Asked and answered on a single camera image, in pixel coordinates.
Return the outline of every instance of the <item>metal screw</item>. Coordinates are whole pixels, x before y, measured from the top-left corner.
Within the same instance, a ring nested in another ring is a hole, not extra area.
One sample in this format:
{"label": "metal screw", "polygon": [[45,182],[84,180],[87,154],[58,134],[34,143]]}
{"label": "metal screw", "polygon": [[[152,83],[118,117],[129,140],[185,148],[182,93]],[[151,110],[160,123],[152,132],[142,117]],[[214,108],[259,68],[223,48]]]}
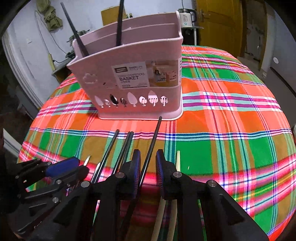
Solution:
{"label": "metal screw", "polygon": [[57,202],[59,201],[59,198],[58,198],[58,197],[54,197],[54,198],[52,199],[52,201],[53,201],[54,203],[57,203]]}
{"label": "metal screw", "polygon": [[174,172],[173,176],[179,178],[179,177],[182,177],[182,173],[181,172]]}
{"label": "metal screw", "polygon": [[83,188],[87,188],[89,186],[89,182],[88,181],[83,181],[81,184],[80,184],[81,187]]}
{"label": "metal screw", "polygon": [[207,183],[208,183],[208,185],[209,185],[210,187],[215,187],[215,186],[217,186],[217,182],[214,181],[214,180],[209,180]]}
{"label": "metal screw", "polygon": [[124,173],[123,172],[118,172],[118,173],[115,174],[115,176],[117,178],[123,178],[124,177]]}

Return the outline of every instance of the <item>colorful plaid fabric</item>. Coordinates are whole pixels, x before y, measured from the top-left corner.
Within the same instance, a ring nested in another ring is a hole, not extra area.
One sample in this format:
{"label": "colorful plaid fabric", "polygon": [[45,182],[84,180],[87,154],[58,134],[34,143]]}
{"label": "colorful plaid fabric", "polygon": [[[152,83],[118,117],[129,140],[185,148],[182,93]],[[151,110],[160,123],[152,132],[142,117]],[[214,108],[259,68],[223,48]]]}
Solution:
{"label": "colorful plaid fabric", "polygon": [[[141,227],[148,234],[153,230],[160,196],[156,151],[164,149],[166,159],[175,162],[180,150],[183,173],[202,182],[218,181],[275,240],[296,207],[296,149],[286,117],[269,89],[229,53],[183,46],[182,56],[184,113],[161,124],[132,229]],[[120,129],[102,181],[110,175],[127,132],[135,133],[129,157],[138,148],[144,160],[155,126],[156,121],[100,120],[71,75],[32,123],[19,161],[38,157],[57,162],[71,156],[85,160],[91,155],[90,179]],[[161,235],[168,217],[165,212]]]}

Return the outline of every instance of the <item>black handle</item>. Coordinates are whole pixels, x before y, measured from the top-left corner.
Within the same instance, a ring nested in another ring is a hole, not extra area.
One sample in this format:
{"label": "black handle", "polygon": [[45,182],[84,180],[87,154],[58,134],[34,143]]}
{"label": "black handle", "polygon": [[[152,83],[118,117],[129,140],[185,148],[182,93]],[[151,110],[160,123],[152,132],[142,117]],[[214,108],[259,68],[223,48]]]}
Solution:
{"label": "black handle", "polygon": [[178,240],[203,241],[202,221],[194,182],[181,172],[174,172],[171,178],[173,182],[178,183],[182,192],[182,196],[177,199]]}
{"label": "black handle", "polygon": [[195,23],[195,22],[197,21],[196,11],[193,10],[193,11],[190,11],[190,12],[193,12],[193,14],[194,14],[194,21],[192,21],[192,17],[191,17],[191,21],[192,21],[193,23]]}
{"label": "black handle", "polygon": [[26,240],[90,240],[97,204],[96,199],[89,198],[91,188],[90,182],[83,181],[67,197],[62,198],[62,193],[60,196],[55,196],[58,197],[57,203],[50,198],[48,200],[49,208],[50,206],[56,207],[49,209],[51,213],[48,216],[48,212],[43,213],[43,219],[46,217],[44,220],[36,220],[32,225],[33,232]]}
{"label": "black handle", "polygon": [[207,181],[222,241],[268,241],[268,236],[245,210],[214,180]]}
{"label": "black handle", "polygon": [[104,182],[93,185],[94,193],[100,193],[99,210],[93,225],[93,241],[117,240],[120,199],[116,191],[118,185],[125,180],[126,175],[118,172]]}

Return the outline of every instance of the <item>plastic basket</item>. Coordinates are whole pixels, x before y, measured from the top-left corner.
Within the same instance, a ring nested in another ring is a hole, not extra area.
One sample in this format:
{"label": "plastic basket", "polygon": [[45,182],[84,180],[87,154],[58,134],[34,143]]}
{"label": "plastic basket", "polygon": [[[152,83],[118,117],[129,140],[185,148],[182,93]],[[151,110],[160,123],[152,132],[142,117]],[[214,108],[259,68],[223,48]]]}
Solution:
{"label": "plastic basket", "polygon": [[175,120],[183,113],[181,34],[178,12],[123,20],[122,45],[117,23],[81,37],[89,56],[67,67],[76,76],[101,119]]}

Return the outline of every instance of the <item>white wall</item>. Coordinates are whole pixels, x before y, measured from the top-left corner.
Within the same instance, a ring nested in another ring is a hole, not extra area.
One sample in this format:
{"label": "white wall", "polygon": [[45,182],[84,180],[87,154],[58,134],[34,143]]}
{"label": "white wall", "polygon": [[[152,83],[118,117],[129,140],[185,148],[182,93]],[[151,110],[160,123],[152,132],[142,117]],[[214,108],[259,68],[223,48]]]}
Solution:
{"label": "white wall", "polygon": [[275,11],[274,9],[266,4],[267,11],[267,38],[266,38],[266,46],[264,57],[262,60],[261,69],[265,72],[268,72],[270,62],[272,59],[272,55],[274,52],[274,43],[275,43],[275,35],[276,35],[276,19],[275,19]]}
{"label": "white wall", "polygon": [[[64,2],[77,31],[101,28],[103,26],[101,11],[119,5],[119,0],[52,0],[51,5],[55,7],[57,16],[63,20],[63,27],[53,31],[52,35],[65,52],[72,49],[67,41],[73,33],[60,5],[61,2]],[[192,8],[191,0],[183,0],[183,4],[185,8]],[[132,13],[134,17],[137,17],[158,12],[172,12],[182,8],[182,4],[181,0],[126,0],[124,7],[127,14]],[[26,75],[30,76],[28,78],[29,84],[41,102],[44,103],[58,86],[58,82],[51,76],[52,70],[47,51],[36,26],[35,10],[36,0],[31,0],[12,21],[8,34],[12,44],[15,45],[14,47],[19,48],[18,54],[25,60],[23,65],[27,65],[28,73]],[[55,45],[39,16],[37,20],[53,59],[59,62],[63,61],[65,54]]]}
{"label": "white wall", "polygon": [[[270,66],[296,91],[296,41],[277,13],[275,13],[275,19],[276,36]],[[278,59],[278,64],[273,61],[274,57]]]}

